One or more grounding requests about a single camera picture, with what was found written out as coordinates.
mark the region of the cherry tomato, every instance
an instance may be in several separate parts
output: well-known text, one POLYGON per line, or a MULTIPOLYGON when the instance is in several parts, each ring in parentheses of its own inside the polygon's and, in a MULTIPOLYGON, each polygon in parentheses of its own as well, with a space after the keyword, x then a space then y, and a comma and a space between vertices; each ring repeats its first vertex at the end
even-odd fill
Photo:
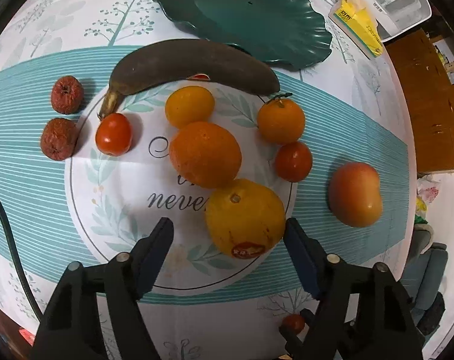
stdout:
POLYGON ((110 114, 101 121, 96 133, 97 148, 107 155, 119 156, 129 151, 132 126, 123 114, 110 114))
POLYGON ((313 164, 312 152, 302 142, 283 145, 275 157, 277 175, 291 183, 305 179, 313 164))
POLYGON ((288 326, 295 334, 299 334, 305 327, 305 320, 300 314, 290 314, 282 320, 283 326, 288 326))

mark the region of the banana stem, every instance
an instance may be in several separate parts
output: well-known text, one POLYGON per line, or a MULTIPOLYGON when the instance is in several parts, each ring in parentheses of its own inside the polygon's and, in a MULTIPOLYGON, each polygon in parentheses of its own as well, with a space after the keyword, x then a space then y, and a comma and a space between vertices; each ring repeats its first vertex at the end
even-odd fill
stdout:
POLYGON ((112 114, 115 112, 118 104, 125 98, 124 95, 117 91, 109 90, 104 96, 104 100, 102 102, 102 105, 100 107, 100 111, 98 113, 98 118, 100 120, 103 120, 107 115, 112 114))

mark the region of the green plate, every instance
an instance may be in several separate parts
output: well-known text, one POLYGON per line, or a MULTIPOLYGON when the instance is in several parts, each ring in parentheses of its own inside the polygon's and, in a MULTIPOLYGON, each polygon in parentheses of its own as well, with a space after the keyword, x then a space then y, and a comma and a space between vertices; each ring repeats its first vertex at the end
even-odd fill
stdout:
POLYGON ((155 0, 175 23, 255 58, 302 69, 324 61, 332 35, 309 0, 155 0))

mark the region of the floor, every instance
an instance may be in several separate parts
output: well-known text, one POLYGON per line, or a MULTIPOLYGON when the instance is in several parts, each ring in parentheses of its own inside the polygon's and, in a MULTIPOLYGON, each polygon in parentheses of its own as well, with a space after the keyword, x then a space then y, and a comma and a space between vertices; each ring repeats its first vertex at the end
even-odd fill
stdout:
POLYGON ((434 241, 447 245, 448 263, 440 286, 445 300, 445 313, 440 328, 423 349, 425 359, 435 357, 435 350, 454 324, 454 173, 434 175, 440 181, 438 196, 429 205, 426 219, 435 231, 434 241))

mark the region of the wooden cabinet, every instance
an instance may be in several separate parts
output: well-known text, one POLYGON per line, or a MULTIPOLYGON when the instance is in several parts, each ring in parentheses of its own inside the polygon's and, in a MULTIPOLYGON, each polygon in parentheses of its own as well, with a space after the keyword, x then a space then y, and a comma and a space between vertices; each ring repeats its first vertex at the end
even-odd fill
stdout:
POLYGON ((387 46, 410 113, 418 172, 454 169, 454 85, 423 30, 387 46))

